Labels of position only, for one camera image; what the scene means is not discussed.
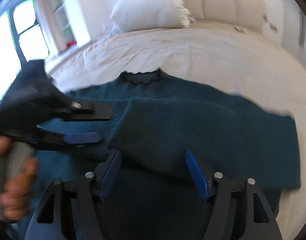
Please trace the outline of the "person's left hand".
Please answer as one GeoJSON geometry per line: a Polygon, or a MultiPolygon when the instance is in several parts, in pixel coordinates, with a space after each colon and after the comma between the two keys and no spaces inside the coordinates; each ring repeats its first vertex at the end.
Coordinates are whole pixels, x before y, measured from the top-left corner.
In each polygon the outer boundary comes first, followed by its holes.
{"type": "Polygon", "coordinates": [[[13,223],[30,211],[31,185],[37,162],[34,149],[0,137],[0,221],[13,223]]]}

